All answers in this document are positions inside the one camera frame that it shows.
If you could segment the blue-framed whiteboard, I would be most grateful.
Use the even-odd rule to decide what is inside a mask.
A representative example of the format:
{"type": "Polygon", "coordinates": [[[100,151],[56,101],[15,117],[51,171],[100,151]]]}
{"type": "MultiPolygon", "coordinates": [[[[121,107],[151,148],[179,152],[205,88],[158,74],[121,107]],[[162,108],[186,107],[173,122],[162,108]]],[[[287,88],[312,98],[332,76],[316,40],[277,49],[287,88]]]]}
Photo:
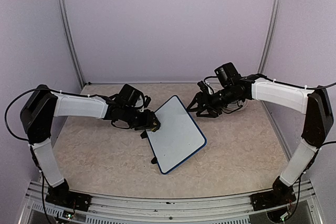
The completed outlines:
{"type": "Polygon", "coordinates": [[[141,138],[149,141],[154,155],[151,163],[166,175],[201,150],[207,139],[177,95],[163,103],[155,115],[160,128],[145,130],[141,138]]]}

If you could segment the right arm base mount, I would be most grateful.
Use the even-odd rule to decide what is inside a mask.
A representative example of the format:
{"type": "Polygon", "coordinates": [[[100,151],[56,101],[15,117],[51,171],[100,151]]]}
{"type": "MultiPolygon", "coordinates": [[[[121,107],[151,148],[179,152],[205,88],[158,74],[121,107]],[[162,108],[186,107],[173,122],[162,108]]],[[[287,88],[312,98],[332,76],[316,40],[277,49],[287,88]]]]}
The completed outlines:
{"type": "Polygon", "coordinates": [[[273,190],[262,193],[255,193],[250,196],[254,211],[264,210],[268,208],[278,207],[290,202],[296,201],[296,196],[293,192],[286,195],[276,195],[273,190]]]}

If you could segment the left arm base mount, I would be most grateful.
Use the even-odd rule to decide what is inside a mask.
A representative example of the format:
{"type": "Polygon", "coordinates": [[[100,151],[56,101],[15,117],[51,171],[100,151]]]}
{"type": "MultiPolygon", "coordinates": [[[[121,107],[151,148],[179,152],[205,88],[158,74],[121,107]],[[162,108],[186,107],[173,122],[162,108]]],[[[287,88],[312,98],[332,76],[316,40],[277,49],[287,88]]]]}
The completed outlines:
{"type": "Polygon", "coordinates": [[[56,206],[69,208],[72,210],[80,210],[87,212],[92,197],[88,194],[77,193],[74,191],[49,191],[45,200],[56,206]]]}

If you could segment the yellow whiteboard eraser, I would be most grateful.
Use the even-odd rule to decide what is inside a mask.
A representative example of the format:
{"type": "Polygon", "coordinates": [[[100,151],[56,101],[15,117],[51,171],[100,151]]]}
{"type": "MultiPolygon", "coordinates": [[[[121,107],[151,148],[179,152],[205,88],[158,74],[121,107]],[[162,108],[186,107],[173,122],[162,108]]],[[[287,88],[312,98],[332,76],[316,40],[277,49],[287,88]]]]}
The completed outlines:
{"type": "Polygon", "coordinates": [[[158,120],[154,120],[151,123],[150,130],[151,132],[156,132],[161,127],[161,123],[158,120]]]}

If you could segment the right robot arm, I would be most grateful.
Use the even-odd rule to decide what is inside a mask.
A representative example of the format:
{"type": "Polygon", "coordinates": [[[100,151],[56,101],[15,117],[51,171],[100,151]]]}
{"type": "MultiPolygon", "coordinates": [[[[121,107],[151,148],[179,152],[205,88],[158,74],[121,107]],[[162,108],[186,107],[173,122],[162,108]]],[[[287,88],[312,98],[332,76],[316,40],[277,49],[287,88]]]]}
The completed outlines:
{"type": "Polygon", "coordinates": [[[239,109],[246,100],[266,101],[281,105],[305,115],[301,141],[287,167],[276,178],[272,189],[253,194],[251,199],[256,209],[264,209],[294,201],[297,197],[293,185],[313,164],[323,146],[334,118],[326,88],[299,87],[269,80],[262,74],[243,77],[238,73],[217,74],[222,89],[212,92],[205,81],[198,82],[200,91],[187,107],[198,117],[216,118],[228,114],[228,106],[236,102],[239,109]]]}

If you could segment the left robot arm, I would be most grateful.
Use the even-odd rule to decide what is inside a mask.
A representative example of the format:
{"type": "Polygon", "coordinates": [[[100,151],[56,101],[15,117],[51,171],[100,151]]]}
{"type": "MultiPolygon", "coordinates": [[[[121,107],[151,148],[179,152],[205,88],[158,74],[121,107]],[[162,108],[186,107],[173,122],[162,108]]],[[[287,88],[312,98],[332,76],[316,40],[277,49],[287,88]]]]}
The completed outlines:
{"type": "Polygon", "coordinates": [[[28,138],[30,150],[49,183],[49,195],[66,206],[73,201],[73,193],[61,174],[53,154],[51,126],[54,118],[63,116],[90,117],[125,122],[129,129],[155,132],[161,126],[155,113],[147,109],[151,98],[125,84],[119,93],[80,95],[53,91],[39,85],[20,112],[20,120],[28,138]]]}

